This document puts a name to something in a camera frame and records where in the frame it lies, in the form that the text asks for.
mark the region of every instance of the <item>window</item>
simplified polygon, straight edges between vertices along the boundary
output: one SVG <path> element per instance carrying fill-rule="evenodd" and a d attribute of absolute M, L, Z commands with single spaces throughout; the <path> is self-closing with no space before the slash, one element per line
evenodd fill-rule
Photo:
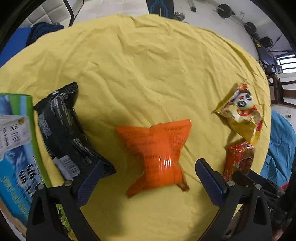
<path fill-rule="evenodd" d="M 296 72 L 296 57 L 294 54 L 280 57 L 277 62 L 278 65 L 281 65 L 284 74 Z"/>

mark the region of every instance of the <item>blue pillow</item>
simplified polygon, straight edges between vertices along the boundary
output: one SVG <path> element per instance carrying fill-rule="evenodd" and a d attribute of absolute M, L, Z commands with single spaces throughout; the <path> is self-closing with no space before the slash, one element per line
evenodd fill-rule
<path fill-rule="evenodd" d="M 18 28 L 0 53 L 0 68 L 14 55 L 26 47 L 31 28 Z"/>

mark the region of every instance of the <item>weight plate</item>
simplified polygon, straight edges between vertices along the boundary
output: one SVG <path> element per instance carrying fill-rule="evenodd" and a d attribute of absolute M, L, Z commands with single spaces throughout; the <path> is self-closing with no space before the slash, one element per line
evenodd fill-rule
<path fill-rule="evenodd" d="M 259 34 L 258 34 L 258 33 L 255 33 L 255 34 L 253 35 L 253 38 L 259 41 L 259 39 L 260 39 L 260 36 L 259 36 Z"/>
<path fill-rule="evenodd" d="M 244 25 L 244 28 L 245 28 L 245 30 L 247 31 L 247 33 L 249 35 L 254 35 L 257 32 L 256 26 L 253 23 L 251 23 L 251 22 L 247 22 Z"/>
<path fill-rule="evenodd" d="M 217 13 L 222 18 L 229 18 L 232 15 L 232 9 L 227 4 L 220 4 L 217 9 Z"/>

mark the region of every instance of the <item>yellow bed sheet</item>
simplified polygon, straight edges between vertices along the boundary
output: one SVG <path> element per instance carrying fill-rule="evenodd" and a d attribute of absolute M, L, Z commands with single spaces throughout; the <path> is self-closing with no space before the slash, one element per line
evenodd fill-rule
<path fill-rule="evenodd" d="M 1 92 L 25 93 L 34 104 L 77 81 L 77 115 L 97 151 L 117 173 L 101 179 L 82 212 L 103 241 L 197 240 L 217 212 L 194 170 L 205 158 L 222 173 L 227 146 L 241 137 L 214 113 L 237 82 L 246 79 L 264 124 L 252 169 L 261 170 L 269 144 L 271 108 L 264 72 L 247 52 L 212 31 L 156 15 L 114 15 L 41 37 L 0 69 Z M 118 125 L 149 127 L 191 119 L 180 165 L 190 186 L 125 191 L 141 174 L 118 138 Z M 63 179 L 41 155 L 54 185 Z"/>

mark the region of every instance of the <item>white label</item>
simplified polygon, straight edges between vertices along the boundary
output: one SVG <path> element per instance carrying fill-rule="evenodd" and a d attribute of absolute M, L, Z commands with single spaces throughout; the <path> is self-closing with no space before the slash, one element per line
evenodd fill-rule
<path fill-rule="evenodd" d="M 67 168 L 67 170 L 70 172 L 72 177 L 76 177 L 81 173 L 78 166 L 70 159 L 69 156 L 65 155 L 62 158 L 60 158 L 60 160 Z"/>
<path fill-rule="evenodd" d="M 60 159 L 55 157 L 53 161 L 66 180 L 73 181 L 73 178 L 81 173 L 78 166 L 67 155 Z"/>
<path fill-rule="evenodd" d="M 0 116 L 0 161 L 5 152 L 31 141 L 30 121 L 27 116 Z"/>

